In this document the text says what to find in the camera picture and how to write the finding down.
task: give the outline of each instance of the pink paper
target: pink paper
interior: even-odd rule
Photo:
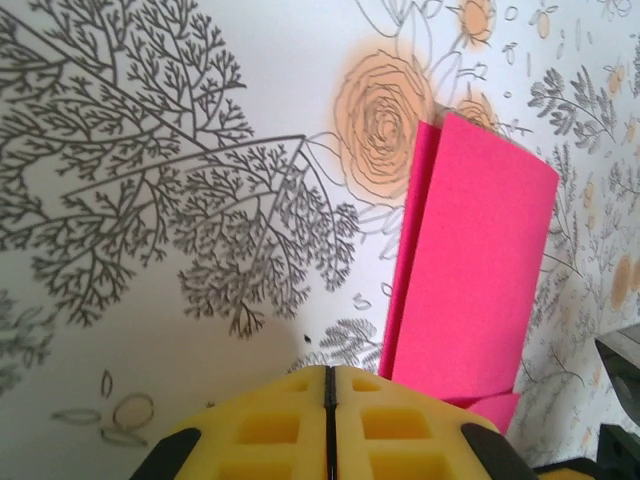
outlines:
[[[534,156],[447,116],[393,325],[394,381],[441,399],[512,390],[557,182]]]
[[[389,305],[378,371],[379,375],[388,379],[391,378],[393,370],[393,359],[396,353],[396,341],[400,331],[404,299],[407,293],[413,255],[418,242],[418,233],[420,232],[420,221],[422,220],[422,213],[427,200],[427,191],[429,182],[431,182],[431,172],[433,171],[433,162],[436,158],[439,141],[440,129],[423,122],[418,124],[409,190],[404,209],[404,222],[400,236],[400,251],[393,277],[391,304]]]
[[[507,393],[495,397],[486,397],[478,400],[467,408],[470,412],[482,415],[493,423],[500,433],[507,433],[511,419],[516,413],[516,407],[520,400],[519,393]]]

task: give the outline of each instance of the wallpaper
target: wallpaper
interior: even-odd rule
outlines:
[[[415,127],[450,111],[561,176],[510,441],[538,465],[632,428],[593,338],[640,316],[638,20],[629,0],[4,2],[0,479],[126,478],[287,371],[376,371]]]

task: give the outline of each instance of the floral wallpaper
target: floral wallpaper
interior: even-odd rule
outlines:
[[[416,125],[452,111],[561,177],[509,440],[636,429],[593,339],[640,317],[640,10],[564,3],[0,7],[0,478],[126,478],[287,371],[376,371]]]

